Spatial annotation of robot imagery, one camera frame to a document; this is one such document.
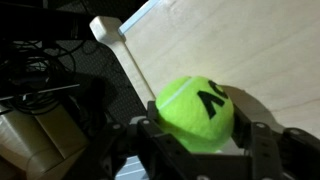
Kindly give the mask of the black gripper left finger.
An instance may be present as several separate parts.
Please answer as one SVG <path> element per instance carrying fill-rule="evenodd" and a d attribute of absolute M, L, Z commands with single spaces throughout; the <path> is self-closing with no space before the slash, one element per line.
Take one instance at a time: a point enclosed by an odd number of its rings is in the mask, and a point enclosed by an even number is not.
<path fill-rule="evenodd" d="M 138 121 L 138 135 L 142 138 L 139 158 L 147 167 L 193 167 L 197 159 L 170 133 L 157 123 L 158 110 L 154 101 L 147 103 L 146 117 Z"/>

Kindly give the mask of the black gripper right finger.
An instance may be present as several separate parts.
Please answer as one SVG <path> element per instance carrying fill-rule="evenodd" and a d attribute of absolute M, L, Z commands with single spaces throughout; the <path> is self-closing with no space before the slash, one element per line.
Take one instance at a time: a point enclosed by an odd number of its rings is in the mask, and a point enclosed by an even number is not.
<path fill-rule="evenodd" d="M 250 117 L 242 108 L 234 106 L 234 130 L 232 140 L 245 156 L 278 157 L 278 137 L 284 126 L 265 110 L 261 117 Z"/>

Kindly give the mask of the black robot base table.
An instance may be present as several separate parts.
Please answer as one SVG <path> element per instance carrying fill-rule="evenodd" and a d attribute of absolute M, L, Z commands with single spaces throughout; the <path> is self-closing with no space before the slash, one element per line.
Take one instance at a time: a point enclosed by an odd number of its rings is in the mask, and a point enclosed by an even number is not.
<path fill-rule="evenodd" d="M 0 40 L 94 40 L 96 16 L 127 20 L 147 0 L 0 0 Z"/>

